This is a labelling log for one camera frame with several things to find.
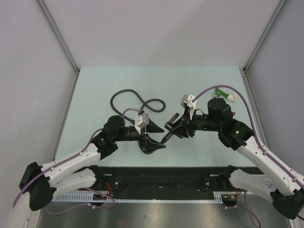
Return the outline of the green tap white elbow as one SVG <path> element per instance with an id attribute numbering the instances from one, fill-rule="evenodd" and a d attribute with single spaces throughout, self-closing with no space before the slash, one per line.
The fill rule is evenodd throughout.
<path id="1" fill-rule="evenodd" d="M 212 96 L 213 98 L 221 98 L 224 97 L 226 98 L 228 101 L 236 103 L 239 100 L 239 95 L 232 95 L 232 94 L 228 94 L 225 93 L 224 91 L 222 91 L 219 87 L 215 88 L 215 93 Z"/>

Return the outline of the dark metal faucet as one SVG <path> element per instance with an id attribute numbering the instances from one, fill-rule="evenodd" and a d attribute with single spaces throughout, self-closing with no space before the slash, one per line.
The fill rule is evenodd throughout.
<path id="1" fill-rule="evenodd" d="M 176 113 L 173 115 L 173 117 L 165 124 L 165 128 L 168 130 L 168 133 L 162 138 L 161 143 L 165 144 L 172 136 L 172 129 L 173 129 L 173 123 L 174 121 L 180 116 L 179 113 Z"/>

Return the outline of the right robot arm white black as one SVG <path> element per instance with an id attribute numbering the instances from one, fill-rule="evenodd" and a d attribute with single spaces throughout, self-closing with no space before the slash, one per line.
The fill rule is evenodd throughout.
<path id="1" fill-rule="evenodd" d="M 197 115 L 186 101 L 182 116 L 175 114 L 166 124 L 169 131 L 162 139 L 167 142 L 173 135 L 190 138 L 196 131 L 218 133 L 219 140 L 254 163 L 265 177 L 248 174 L 228 166 L 220 174 L 219 185 L 223 190 L 247 190 L 272 203 L 284 217 L 295 219 L 304 208 L 304 177 L 292 170 L 261 144 L 254 131 L 245 123 L 234 119 L 231 107 L 222 98 L 208 101 L 208 114 Z"/>

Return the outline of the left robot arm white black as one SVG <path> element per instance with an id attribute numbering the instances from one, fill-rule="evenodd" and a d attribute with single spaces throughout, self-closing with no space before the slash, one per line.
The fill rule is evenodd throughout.
<path id="1" fill-rule="evenodd" d="M 125 126 L 121 116 L 113 115 L 78 151 L 42 165 L 37 162 L 29 164 L 19 183 L 20 193 L 13 205 L 16 206 L 21 195 L 28 193 L 29 208 L 37 211 L 58 195 L 91 187 L 99 190 L 105 184 L 105 175 L 95 163 L 115 152 L 117 142 L 136 141 L 144 154 L 151 154 L 166 146 L 149 134 L 163 132 L 146 113 L 138 115 L 132 126 Z"/>

